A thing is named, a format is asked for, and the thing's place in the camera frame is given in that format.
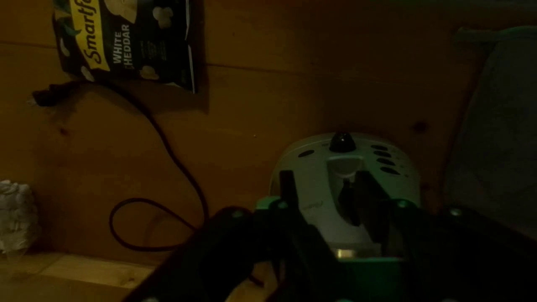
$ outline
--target power cord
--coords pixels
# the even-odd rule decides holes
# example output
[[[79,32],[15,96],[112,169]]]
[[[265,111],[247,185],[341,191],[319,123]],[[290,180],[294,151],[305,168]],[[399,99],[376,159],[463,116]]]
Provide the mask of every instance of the power cord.
[[[54,84],[50,86],[47,91],[37,91],[34,92],[34,101],[37,106],[44,106],[44,107],[52,107],[57,106],[60,101],[67,99],[72,96],[72,92],[75,89],[79,89],[84,84],[91,84],[87,81],[70,81],[65,84]],[[188,183],[193,186],[193,190],[196,191],[198,198],[200,198],[200,205],[201,205],[201,213],[203,213],[203,225],[208,221],[210,218],[210,210],[208,210],[208,203],[205,198],[205,193],[201,190],[201,186],[198,185],[198,181],[195,180],[195,176],[190,173],[190,169],[176,158],[176,154],[173,153],[173,148],[163,131],[163,128],[158,124],[158,121],[153,117],[153,112],[143,104],[139,102],[138,97],[134,97],[129,91],[122,89],[121,86],[111,82],[111,81],[99,81],[99,86],[116,92],[117,96],[124,97],[133,107],[136,107],[144,117],[146,121],[153,126],[154,133],[158,134],[161,144],[166,149],[168,158],[173,161],[173,164],[186,176]],[[149,205],[154,206],[161,211],[164,211],[166,215],[173,216],[174,220],[178,220],[180,223],[183,223],[185,227],[188,227],[191,232],[196,232],[198,228],[195,225],[191,225],[190,221],[186,221],[183,216],[180,216],[178,213],[174,213],[173,210],[166,208],[164,205],[148,200],[148,198],[127,198],[119,201],[111,215],[109,215],[109,230],[114,237],[114,240],[134,252],[169,252],[169,250],[176,250],[180,245],[168,245],[168,247],[143,247],[143,245],[133,245],[129,242],[126,242],[116,230],[116,215],[131,205]]]

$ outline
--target black cable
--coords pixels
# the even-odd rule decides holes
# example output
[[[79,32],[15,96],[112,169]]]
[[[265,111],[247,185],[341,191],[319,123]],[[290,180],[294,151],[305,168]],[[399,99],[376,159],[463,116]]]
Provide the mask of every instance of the black cable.
[[[34,92],[34,101],[39,106],[55,106],[60,101],[64,101],[65,97],[70,96],[70,92],[84,84],[91,84],[87,81],[72,81],[72,82],[65,82],[60,86],[50,86],[47,91],[37,91]],[[173,164],[185,175],[185,178],[188,180],[188,183],[195,188],[198,198],[200,198],[200,205],[201,205],[201,213],[203,213],[203,225],[208,221],[210,218],[210,210],[208,210],[208,201],[205,198],[205,193],[201,190],[201,186],[198,185],[198,181],[195,180],[195,176],[190,173],[190,169],[176,158],[163,128],[158,124],[158,121],[153,117],[153,112],[138,101],[138,97],[134,97],[129,91],[122,89],[121,86],[111,82],[111,81],[101,81],[99,82],[102,87],[116,92],[117,96],[124,97],[133,107],[136,107],[144,117],[146,121],[153,126],[153,129],[156,131],[161,144],[166,149],[168,158],[173,161]],[[148,200],[148,198],[127,198],[121,203],[117,203],[111,215],[109,215],[109,230],[112,233],[112,237],[116,238],[117,243],[121,243],[122,247],[134,250],[134,252],[168,252],[168,250],[174,250],[181,245],[168,245],[168,247],[143,247],[143,245],[133,245],[129,242],[126,242],[116,230],[114,220],[117,211],[121,211],[124,206],[134,205],[134,203],[143,203],[143,205],[151,205],[164,213],[168,213],[169,216],[176,218],[178,221],[181,221],[183,225],[186,225],[190,230],[196,232],[196,227],[193,227],[190,221],[186,221],[183,216],[176,215],[174,211],[171,211],[169,208],[163,206],[158,201]]]

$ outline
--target wooden wall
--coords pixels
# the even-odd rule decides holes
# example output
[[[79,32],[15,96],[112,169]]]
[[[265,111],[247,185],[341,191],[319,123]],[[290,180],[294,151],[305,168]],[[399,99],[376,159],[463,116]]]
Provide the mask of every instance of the wooden wall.
[[[290,143],[336,129],[398,143],[435,208],[450,141],[485,57],[456,45],[453,30],[530,20],[512,10],[396,0],[195,2],[201,92],[129,87],[154,111],[213,211],[253,206]],[[196,223],[196,196],[154,131],[114,94],[82,91],[55,109],[28,104],[34,89],[69,79],[50,12],[52,0],[7,2],[0,10],[0,180],[34,186],[45,248],[151,262],[112,240],[109,210],[146,196]],[[154,216],[144,206],[126,210],[119,232],[138,243],[188,237]]]

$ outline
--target wood paneling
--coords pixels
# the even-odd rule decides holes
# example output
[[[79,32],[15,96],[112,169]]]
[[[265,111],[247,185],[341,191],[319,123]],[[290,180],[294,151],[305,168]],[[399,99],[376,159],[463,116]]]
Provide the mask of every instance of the wood paneling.
[[[507,12],[470,18],[364,0],[205,0],[200,7],[201,92],[127,87],[156,114],[213,211],[253,206],[287,144],[336,129],[398,143],[416,161],[425,200],[438,205],[450,141],[482,64],[478,52],[453,42],[453,29],[515,20]],[[109,210],[144,196],[200,223],[196,196],[149,124],[117,96],[91,87],[54,109],[28,106],[30,91],[69,79],[57,62],[49,12],[49,0],[10,2],[0,12],[0,178],[34,186],[44,247],[151,262],[112,240]],[[154,216],[129,208],[119,232],[138,243],[190,235]]]

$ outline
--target plastic bag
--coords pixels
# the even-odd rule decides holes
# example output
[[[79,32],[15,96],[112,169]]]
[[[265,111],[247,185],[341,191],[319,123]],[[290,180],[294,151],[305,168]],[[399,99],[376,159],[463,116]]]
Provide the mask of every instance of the plastic bag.
[[[195,91],[188,0],[54,0],[62,69]]]
[[[0,253],[25,252],[37,240],[39,232],[30,186],[0,181]]]

